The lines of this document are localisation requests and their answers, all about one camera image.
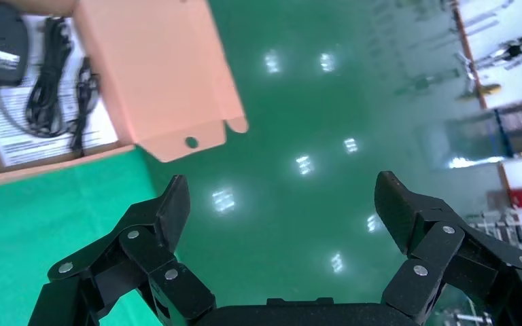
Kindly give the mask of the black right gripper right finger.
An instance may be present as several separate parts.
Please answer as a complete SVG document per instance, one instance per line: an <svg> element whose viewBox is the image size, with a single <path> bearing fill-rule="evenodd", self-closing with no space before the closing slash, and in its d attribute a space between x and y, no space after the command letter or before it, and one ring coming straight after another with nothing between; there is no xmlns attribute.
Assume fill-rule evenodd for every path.
<svg viewBox="0 0 522 326"><path fill-rule="evenodd" d="M495 325L522 325L522 249L469 226L444 200L378 174L375 209L406 260L382 301L424 324L447 285L481 305Z"/></svg>

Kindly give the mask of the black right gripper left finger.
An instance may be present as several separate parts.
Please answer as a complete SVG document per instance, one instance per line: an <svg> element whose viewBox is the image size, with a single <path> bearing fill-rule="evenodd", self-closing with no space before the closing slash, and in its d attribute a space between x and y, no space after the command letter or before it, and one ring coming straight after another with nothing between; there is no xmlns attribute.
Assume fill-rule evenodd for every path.
<svg viewBox="0 0 522 326"><path fill-rule="evenodd" d="M132 204L112 231L50 268L29 324L98 325L136 291L163 325L196 325L216 303L175 256L189 212L187 179L175 175L161 195Z"/></svg>

